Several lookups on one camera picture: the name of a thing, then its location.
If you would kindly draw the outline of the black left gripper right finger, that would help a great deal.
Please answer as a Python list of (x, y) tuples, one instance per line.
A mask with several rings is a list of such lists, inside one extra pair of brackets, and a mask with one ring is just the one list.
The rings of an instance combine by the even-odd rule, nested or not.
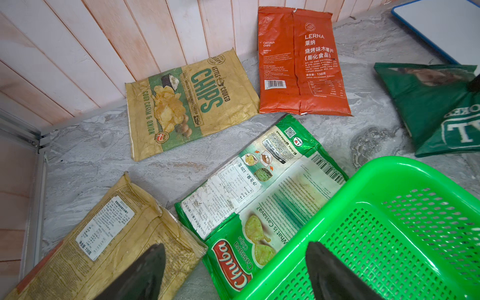
[(382, 298), (320, 242), (308, 244), (306, 266), (314, 297), (317, 300), (380, 300)]

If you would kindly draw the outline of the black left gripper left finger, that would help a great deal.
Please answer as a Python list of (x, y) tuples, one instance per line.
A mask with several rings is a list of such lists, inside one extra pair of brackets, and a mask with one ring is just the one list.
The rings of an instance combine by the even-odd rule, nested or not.
[(164, 244), (154, 244), (95, 300), (157, 300), (166, 267)]

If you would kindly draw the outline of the brown paper chips bag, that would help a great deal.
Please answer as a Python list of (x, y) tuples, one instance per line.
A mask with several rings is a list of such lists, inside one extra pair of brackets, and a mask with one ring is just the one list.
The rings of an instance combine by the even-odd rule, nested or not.
[(206, 254), (206, 245), (128, 173), (7, 295), (10, 300), (92, 300), (155, 248), (164, 265), (145, 264), (136, 286), (173, 299)]

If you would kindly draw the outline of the light green Chuba chips bag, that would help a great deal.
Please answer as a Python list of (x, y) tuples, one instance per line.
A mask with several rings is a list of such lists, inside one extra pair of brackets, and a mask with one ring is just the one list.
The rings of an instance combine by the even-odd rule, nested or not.
[(177, 203), (207, 246), (203, 262), (231, 300), (348, 180), (315, 137), (287, 115)]

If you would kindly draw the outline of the yellow kettle chips bag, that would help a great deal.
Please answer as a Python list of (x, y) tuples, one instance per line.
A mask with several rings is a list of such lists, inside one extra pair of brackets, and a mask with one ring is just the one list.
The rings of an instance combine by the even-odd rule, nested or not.
[(142, 161), (258, 115), (234, 49), (126, 85), (131, 157)]

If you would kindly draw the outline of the dark green Real chips bag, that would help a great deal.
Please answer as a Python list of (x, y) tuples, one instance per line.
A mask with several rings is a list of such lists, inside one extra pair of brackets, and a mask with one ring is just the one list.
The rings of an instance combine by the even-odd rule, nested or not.
[(480, 150), (480, 78), (475, 65), (377, 62), (418, 158)]

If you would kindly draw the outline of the red cassava chips bag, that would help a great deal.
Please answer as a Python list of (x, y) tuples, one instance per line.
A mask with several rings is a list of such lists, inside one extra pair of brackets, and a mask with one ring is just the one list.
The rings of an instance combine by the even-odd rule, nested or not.
[(258, 9), (260, 113), (351, 116), (332, 14)]

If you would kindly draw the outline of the green plastic basket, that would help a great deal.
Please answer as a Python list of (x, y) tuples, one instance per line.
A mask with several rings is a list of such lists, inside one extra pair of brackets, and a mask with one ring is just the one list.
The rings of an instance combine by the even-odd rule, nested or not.
[(413, 159), (380, 157), (361, 167), (239, 299), (312, 300), (311, 242), (386, 300), (480, 297), (480, 202)]

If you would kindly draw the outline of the blue framed whiteboard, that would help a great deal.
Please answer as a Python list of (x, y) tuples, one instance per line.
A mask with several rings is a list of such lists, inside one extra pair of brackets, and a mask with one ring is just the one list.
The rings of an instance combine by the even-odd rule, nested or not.
[(392, 15), (459, 65), (480, 65), (480, 5), (473, 1), (413, 1), (391, 10)]

